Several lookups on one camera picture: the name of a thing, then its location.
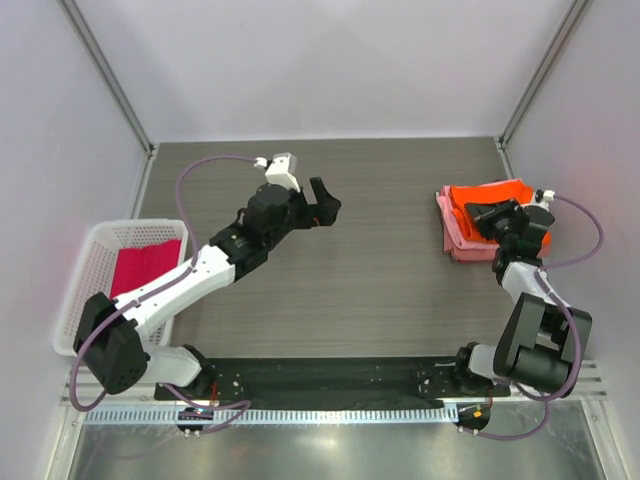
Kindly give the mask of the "salmon pink shirt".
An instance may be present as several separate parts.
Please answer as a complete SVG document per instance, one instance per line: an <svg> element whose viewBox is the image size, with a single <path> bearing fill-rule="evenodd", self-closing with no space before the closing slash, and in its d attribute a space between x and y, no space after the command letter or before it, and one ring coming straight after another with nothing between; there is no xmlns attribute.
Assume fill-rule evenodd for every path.
<svg viewBox="0 0 640 480"><path fill-rule="evenodd" d="M491 262L498 249L496 244L466 243L459 247L449 238L443 241L443 251L459 262Z"/></svg>

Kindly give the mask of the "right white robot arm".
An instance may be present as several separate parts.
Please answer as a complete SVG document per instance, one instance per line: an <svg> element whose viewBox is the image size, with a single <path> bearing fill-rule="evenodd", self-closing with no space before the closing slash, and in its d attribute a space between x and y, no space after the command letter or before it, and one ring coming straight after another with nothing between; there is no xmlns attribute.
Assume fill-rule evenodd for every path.
<svg viewBox="0 0 640 480"><path fill-rule="evenodd" d="M547 200L521 205L468 203L466 212L482 237L498 244L492 271L514 301L495 346L472 342L459 349L450 372L462 395L487 393L508 382L529 387L536 400L568 396L577 382L591 315L564 301L550 285L539 257L555 221Z"/></svg>

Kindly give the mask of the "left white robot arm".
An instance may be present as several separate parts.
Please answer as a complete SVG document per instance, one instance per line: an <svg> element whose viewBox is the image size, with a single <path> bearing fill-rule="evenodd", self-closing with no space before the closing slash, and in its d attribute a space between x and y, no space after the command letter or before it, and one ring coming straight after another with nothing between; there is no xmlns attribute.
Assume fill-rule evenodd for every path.
<svg viewBox="0 0 640 480"><path fill-rule="evenodd" d="M191 259L113 299L99 292L85 302L73 348L107 394L140 382L173 387L193 399L211 391L214 367L195 347L162 347L149 337L204 296L260 267L292 231L333 225L341 202L321 178L310 184L313 204L301 191L260 186L236 220Z"/></svg>

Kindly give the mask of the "magenta t shirt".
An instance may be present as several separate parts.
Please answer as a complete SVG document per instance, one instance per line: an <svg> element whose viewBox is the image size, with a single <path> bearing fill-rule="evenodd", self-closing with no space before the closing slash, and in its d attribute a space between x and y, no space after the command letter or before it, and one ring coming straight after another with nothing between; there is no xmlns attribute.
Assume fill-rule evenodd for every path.
<svg viewBox="0 0 640 480"><path fill-rule="evenodd" d="M116 258L110 298L139 288L180 263L181 241L173 239L140 248L120 249Z"/></svg>

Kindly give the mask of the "white plastic basket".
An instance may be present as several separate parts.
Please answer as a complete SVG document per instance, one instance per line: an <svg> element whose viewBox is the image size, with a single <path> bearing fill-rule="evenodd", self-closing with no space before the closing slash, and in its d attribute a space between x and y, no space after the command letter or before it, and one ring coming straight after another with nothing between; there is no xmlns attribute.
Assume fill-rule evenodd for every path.
<svg viewBox="0 0 640 480"><path fill-rule="evenodd" d="M103 292L110 298L120 249L156 245L173 239L181 241L181 264L185 257L188 232L180 220L118 220L93 227L85 239L67 288L54 332L54 351L65 357L75 355L73 343L85 302L98 292Z"/></svg>

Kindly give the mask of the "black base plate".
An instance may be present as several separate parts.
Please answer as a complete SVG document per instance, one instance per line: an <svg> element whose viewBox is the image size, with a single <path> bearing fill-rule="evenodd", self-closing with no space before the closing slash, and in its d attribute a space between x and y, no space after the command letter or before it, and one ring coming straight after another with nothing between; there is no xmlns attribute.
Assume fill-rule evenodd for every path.
<svg viewBox="0 0 640 480"><path fill-rule="evenodd" d="M218 358L212 394L223 404L248 400L255 410L374 411L437 409L445 399L506 398L506 386L473 380L453 356Z"/></svg>

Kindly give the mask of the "right aluminium frame post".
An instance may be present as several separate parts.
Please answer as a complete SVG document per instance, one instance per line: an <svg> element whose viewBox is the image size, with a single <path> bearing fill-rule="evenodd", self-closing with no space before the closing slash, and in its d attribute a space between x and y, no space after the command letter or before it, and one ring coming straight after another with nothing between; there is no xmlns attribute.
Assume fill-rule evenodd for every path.
<svg viewBox="0 0 640 480"><path fill-rule="evenodd" d="M496 139L498 148L501 152L507 152L509 143L513 139L545 82L550 77L554 67L577 30L582 18L589 10L591 4L591 0L573 0L570 2L567 11L563 14L558 27L552 35L551 40L541 57L541 60L534 70L524 93L520 97L513 114L508 120L503 133Z"/></svg>

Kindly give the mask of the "aluminium frame post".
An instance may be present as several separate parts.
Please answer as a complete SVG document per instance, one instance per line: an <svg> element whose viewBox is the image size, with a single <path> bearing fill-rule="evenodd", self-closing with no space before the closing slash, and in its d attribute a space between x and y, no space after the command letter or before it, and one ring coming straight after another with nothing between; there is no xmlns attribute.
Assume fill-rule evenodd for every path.
<svg viewBox="0 0 640 480"><path fill-rule="evenodd" d="M507 152L509 143L513 139L545 82L550 77L554 67L577 30L582 18L589 10L591 4L591 0L573 0L570 2L567 11L563 14L558 27L552 35L551 40L541 57L541 60L534 70L524 93L520 97L513 114L508 120L503 133L496 139L498 148L501 152Z"/></svg>
<svg viewBox="0 0 640 480"><path fill-rule="evenodd" d="M150 157L154 151L154 143L149 138L134 108L121 86L114 70L105 56L96 36L88 24L78 3L74 0L60 0L59 6L67 16L74 32L79 37L91 62L104 82L124 119L132 130L145 154Z"/></svg>

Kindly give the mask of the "left aluminium frame post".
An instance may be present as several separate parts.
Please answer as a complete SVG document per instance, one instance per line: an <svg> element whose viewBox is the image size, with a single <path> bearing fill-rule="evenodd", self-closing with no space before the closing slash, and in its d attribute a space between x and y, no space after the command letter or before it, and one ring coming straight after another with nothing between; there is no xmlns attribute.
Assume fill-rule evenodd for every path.
<svg viewBox="0 0 640 480"><path fill-rule="evenodd" d="M154 143L149 138L134 108L121 86L114 70L105 56L96 36L88 24L78 3L74 0L60 0L59 6L67 16L74 32L79 37L91 62L104 82L124 119L132 130L145 154L150 157L154 151Z"/></svg>

